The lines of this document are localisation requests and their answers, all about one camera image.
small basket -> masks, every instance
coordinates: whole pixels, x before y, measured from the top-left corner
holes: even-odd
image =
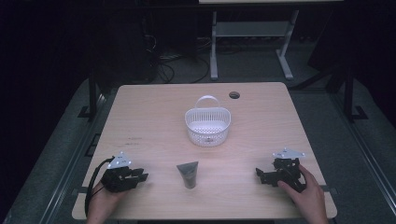
[[[205,99],[216,101],[218,107],[198,108],[198,104]],[[190,140],[197,146],[215,147],[227,138],[231,113],[220,107],[214,96],[205,95],[198,99],[195,108],[187,111],[185,118]]]

cable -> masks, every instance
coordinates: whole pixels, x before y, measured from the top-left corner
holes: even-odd
[[[112,162],[113,160],[114,160],[114,157],[111,157],[111,159],[107,159],[105,161],[102,161],[100,163],[100,165],[95,168],[95,171],[93,172],[93,175],[91,177],[90,185],[88,186],[88,189],[87,189],[87,194],[85,195],[85,216],[88,215],[88,211],[89,211],[89,207],[90,207],[90,201],[91,201],[92,196],[101,190],[101,189],[99,189],[98,191],[96,191],[92,195],[93,184],[95,183],[95,179],[98,176],[99,170],[106,162]]]
[[[212,39],[210,37],[198,37],[197,40],[198,40],[198,42],[205,41],[202,45],[197,46],[197,51],[203,51],[205,49],[210,49],[210,47],[212,46]]]
[[[148,52],[154,52],[155,48],[157,47],[157,38],[154,35],[145,35],[145,37],[151,38],[154,40],[154,43],[150,49],[147,49]]]
[[[167,67],[167,68],[169,68],[169,69],[171,70],[172,76],[171,76],[170,78],[166,75],[165,71],[163,70],[163,67],[164,67],[164,66]],[[172,79],[175,77],[175,70],[174,70],[171,66],[169,66],[169,65],[167,65],[167,64],[164,64],[164,63],[161,63],[161,64],[160,64],[160,67],[161,67],[161,69],[163,70],[163,75],[166,77],[166,78],[163,78],[163,77],[161,76],[161,73],[158,72],[158,74],[160,75],[160,78],[165,82],[164,84],[169,84],[169,83],[172,81]]]
[[[101,191],[105,186],[102,186],[99,190],[97,190],[95,193],[92,194],[91,198],[93,198],[93,196],[98,193],[99,191]]]
[[[236,43],[235,41],[231,39],[224,40],[225,42],[229,42],[227,45],[224,45],[223,43],[220,43],[218,53],[219,54],[235,54],[243,51],[242,46],[239,43]]]

human hand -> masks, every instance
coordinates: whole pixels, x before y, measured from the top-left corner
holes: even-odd
[[[301,164],[299,169],[304,176],[306,184],[306,189],[301,193],[292,189],[291,186],[283,181],[278,181],[277,184],[293,199],[294,203],[308,223],[329,223],[326,216],[323,189],[320,187],[315,177]]]
[[[108,191],[102,182],[92,190],[90,208],[87,215],[87,224],[104,223],[114,212],[120,200],[125,197],[129,190],[113,193]]]

dark background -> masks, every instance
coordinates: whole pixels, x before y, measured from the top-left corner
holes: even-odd
[[[353,66],[356,78],[396,126],[396,3],[346,2],[332,14],[312,56],[312,66],[322,70],[351,55],[357,62]],[[0,0],[0,220],[74,92],[89,74],[96,74],[102,91],[121,83],[147,83],[153,78],[149,62],[155,57],[145,52],[143,33],[128,28],[141,29],[145,12],[103,10],[102,4]],[[316,40],[321,31],[318,23],[324,20],[320,15],[315,10],[302,10],[293,38]],[[222,16],[232,18],[227,13]],[[146,28],[157,36],[160,45],[174,45],[189,54],[195,51],[196,36],[209,36],[211,14],[207,12],[157,12],[151,19],[152,24]]]

wooden table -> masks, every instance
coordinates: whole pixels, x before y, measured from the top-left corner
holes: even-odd
[[[237,91],[239,99],[229,93]],[[203,95],[230,110],[232,123],[218,147],[198,147],[187,133],[185,113]],[[277,219],[300,217],[280,188],[262,185],[255,168],[273,172],[273,152],[288,147],[305,153],[303,164],[326,185],[304,128],[283,83],[210,83],[120,87],[83,182],[99,163],[120,151],[144,168],[148,179],[121,202],[118,219]],[[186,189],[177,165],[198,161],[197,185]],[[329,192],[327,216],[336,208]],[[73,209],[84,219],[85,194]]]

